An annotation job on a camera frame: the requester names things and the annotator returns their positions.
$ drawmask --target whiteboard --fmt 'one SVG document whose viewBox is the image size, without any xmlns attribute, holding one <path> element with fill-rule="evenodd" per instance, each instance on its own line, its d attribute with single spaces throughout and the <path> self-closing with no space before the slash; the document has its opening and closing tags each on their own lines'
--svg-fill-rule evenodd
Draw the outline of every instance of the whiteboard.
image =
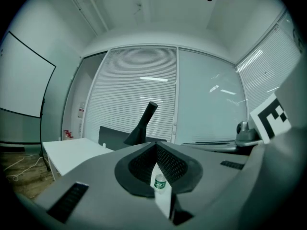
<svg viewBox="0 0 307 230">
<path fill-rule="evenodd" d="M 8 33 L 1 45 L 0 108 L 40 117 L 45 90 L 54 68 Z"/>
</svg>

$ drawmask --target ceiling pipe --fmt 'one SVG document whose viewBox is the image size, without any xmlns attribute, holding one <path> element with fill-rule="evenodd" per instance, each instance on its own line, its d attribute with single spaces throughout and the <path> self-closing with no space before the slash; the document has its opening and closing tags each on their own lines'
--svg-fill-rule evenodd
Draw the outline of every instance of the ceiling pipe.
<svg viewBox="0 0 307 230">
<path fill-rule="evenodd" d="M 96 11 L 96 13 L 97 13 L 99 19 L 101 20 L 102 24 L 104 25 L 106 31 L 108 31 L 109 28 L 108 28 L 108 26 L 106 25 L 106 22 L 105 22 L 104 18 L 102 17 L 101 13 L 99 12 L 99 9 L 97 8 L 97 5 L 96 5 L 95 1 L 94 1 L 94 0 L 90 0 L 90 1 L 91 1 L 92 5 L 93 5 L 93 7 L 94 7 L 94 9 L 95 9 L 95 11 Z"/>
</svg>

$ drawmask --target frosted glass panel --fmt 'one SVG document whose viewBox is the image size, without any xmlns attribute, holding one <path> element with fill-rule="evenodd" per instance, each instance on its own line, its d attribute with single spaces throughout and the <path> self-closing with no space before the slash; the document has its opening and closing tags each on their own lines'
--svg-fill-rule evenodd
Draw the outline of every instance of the frosted glass panel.
<svg viewBox="0 0 307 230">
<path fill-rule="evenodd" d="M 237 124 L 246 118 L 244 92 L 234 66 L 180 49 L 175 143 L 234 140 Z"/>
</svg>

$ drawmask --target ceiling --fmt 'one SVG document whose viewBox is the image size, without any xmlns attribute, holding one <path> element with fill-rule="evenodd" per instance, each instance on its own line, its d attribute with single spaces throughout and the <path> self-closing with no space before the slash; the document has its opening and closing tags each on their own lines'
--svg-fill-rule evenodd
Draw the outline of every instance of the ceiling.
<svg viewBox="0 0 307 230">
<path fill-rule="evenodd" d="M 218 32 L 226 44 L 260 0 L 74 0 L 97 35 L 143 23 L 187 23 Z"/>
</svg>

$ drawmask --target white venetian blind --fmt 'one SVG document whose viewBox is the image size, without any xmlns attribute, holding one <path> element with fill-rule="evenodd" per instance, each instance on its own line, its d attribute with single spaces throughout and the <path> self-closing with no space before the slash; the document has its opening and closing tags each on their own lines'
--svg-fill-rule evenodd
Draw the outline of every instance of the white venetian blind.
<svg viewBox="0 0 307 230">
<path fill-rule="evenodd" d="M 130 133 L 147 104 L 158 104 L 146 136 L 170 141 L 176 82 L 176 49 L 130 47 L 112 50 L 93 85 L 83 136 L 98 142 L 100 126 Z"/>
<path fill-rule="evenodd" d="M 294 41 L 277 25 L 257 49 L 238 64 L 237 72 L 242 76 L 249 112 L 280 87 L 299 58 Z"/>
</svg>

